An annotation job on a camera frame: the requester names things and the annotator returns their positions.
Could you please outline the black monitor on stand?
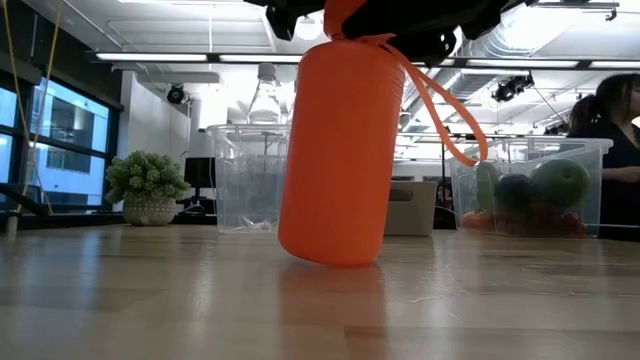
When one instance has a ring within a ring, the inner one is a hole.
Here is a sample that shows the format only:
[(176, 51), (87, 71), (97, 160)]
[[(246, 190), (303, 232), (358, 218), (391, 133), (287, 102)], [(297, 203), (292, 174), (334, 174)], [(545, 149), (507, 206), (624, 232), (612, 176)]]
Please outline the black monitor on stand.
[(194, 194), (185, 203), (184, 214), (204, 216), (216, 213), (214, 165), (213, 157), (186, 159), (184, 181), (191, 185)]

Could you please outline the person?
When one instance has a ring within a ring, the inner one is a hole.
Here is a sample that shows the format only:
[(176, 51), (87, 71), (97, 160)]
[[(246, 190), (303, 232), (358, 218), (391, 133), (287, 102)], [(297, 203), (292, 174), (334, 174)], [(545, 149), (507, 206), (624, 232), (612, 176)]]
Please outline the person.
[(640, 242), (640, 74), (604, 79), (596, 92), (577, 101), (570, 138), (609, 139), (603, 156), (599, 236)]

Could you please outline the orange red squeeze bottle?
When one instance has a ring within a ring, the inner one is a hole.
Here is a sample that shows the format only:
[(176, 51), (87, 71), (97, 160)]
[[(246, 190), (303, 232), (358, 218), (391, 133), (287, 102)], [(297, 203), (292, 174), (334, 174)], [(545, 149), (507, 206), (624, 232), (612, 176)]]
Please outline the orange red squeeze bottle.
[[(443, 88), (394, 47), (397, 34), (347, 39), (343, 21), (365, 0), (326, 0), (327, 41), (298, 65), (278, 240), (324, 265), (373, 262), (383, 243), (406, 81), (424, 105)], [(400, 30), (442, 0), (399, 0)]]

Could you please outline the tangerine bunch with leaves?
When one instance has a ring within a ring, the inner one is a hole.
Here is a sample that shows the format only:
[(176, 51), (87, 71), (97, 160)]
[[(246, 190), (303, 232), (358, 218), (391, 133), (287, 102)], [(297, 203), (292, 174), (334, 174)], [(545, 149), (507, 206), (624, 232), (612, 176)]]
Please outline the tangerine bunch with leaves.
[(467, 230), (495, 232), (495, 217), (488, 211), (468, 212), (461, 218), (461, 227)]

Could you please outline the black round fruit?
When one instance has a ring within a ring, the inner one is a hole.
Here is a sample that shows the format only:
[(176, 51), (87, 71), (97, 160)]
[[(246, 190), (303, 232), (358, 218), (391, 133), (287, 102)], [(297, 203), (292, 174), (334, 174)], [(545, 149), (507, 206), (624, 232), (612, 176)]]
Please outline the black round fruit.
[(526, 175), (505, 174), (494, 187), (494, 198), (501, 212), (524, 213), (539, 199), (539, 193)]

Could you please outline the clear plastic bin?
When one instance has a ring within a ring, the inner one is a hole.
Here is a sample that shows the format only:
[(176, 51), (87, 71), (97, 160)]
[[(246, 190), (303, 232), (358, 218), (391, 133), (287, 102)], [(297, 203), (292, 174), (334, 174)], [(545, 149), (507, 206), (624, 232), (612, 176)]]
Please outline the clear plastic bin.
[(529, 179), (532, 171), (542, 163), (553, 159), (568, 159), (581, 164), (590, 175), (590, 186), (586, 196), (573, 207), (564, 209), (539, 199), (532, 205), (543, 205), (564, 212), (575, 213), (588, 229), (588, 237), (596, 237), (600, 230), (600, 207), (603, 156), (612, 146), (606, 139), (565, 138), (561, 136), (503, 137), (488, 143), (488, 157), (480, 159), (480, 146), (468, 145), (464, 154), (475, 160), (466, 166), (454, 158), (447, 160), (451, 179), (453, 209), (456, 225), (461, 227), (461, 218), (468, 212), (479, 212), (476, 201), (476, 167), (481, 162), (492, 163), (505, 174), (524, 174)]
[(222, 234), (273, 234), (290, 139), (288, 125), (227, 124), (207, 128), (214, 143), (217, 227)]

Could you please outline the green apple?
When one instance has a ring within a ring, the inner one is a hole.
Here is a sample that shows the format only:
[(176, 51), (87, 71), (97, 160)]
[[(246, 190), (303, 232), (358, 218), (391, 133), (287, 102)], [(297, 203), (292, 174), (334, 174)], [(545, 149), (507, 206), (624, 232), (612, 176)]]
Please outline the green apple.
[(579, 163), (568, 159), (553, 159), (539, 164), (530, 181), (548, 203), (564, 209), (573, 207), (586, 196), (590, 175)]

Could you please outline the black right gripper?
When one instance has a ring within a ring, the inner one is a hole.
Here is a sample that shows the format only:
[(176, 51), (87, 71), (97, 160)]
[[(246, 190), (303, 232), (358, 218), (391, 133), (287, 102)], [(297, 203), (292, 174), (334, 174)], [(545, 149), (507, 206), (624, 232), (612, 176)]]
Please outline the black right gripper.
[(440, 64), (464, 38), (477, 40), (503, 20), (504, 13), (529, 0), (442, 0), (427, 20), (400, 30), (399, 0), (365, 0), (342, 23), (347, 39), (397, 34), (394, 47), (413, 62)]

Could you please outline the green spiky plant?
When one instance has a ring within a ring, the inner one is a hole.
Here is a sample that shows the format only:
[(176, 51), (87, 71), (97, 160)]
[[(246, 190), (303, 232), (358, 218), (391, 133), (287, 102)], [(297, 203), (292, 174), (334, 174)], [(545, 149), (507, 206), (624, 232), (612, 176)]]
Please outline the green spiky plant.
[(180, 166), (168, 155), (142, 150), (114, 159), (106, 170), (110, 186), (106, 200), (122, 204), (122, 215), (132, 226), (169, 225), (190, 184)]

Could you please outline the green pear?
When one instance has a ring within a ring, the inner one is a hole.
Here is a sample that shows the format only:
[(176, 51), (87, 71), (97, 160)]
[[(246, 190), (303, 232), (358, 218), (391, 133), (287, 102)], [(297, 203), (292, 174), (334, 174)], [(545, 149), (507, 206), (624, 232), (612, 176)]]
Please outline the green pear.
[(480, 211), (493, 213), (496, 207), (494, 188), (499, 183), (501, 172), (489, 162), (476, 167), (476, 201)]

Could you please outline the gray plastic bin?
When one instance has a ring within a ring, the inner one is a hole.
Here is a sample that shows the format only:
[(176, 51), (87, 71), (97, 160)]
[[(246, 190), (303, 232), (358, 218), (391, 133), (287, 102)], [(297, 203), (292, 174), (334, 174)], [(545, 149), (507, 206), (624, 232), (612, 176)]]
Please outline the gray plastic bin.
[(385, 236), (430, 236), (433, 231), (437, 183), (392, 181)]

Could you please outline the red grape bunch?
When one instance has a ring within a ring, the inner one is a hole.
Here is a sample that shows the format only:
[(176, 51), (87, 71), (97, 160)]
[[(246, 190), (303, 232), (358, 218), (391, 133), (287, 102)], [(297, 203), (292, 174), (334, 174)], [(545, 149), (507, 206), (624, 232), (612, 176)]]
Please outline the red grape bunch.
[(573, 237), (588, 236), (588, 229), (575, 213), (567, 213), (552, 207), (536, 205), (495, 216), (496, 230), (518, 237)]

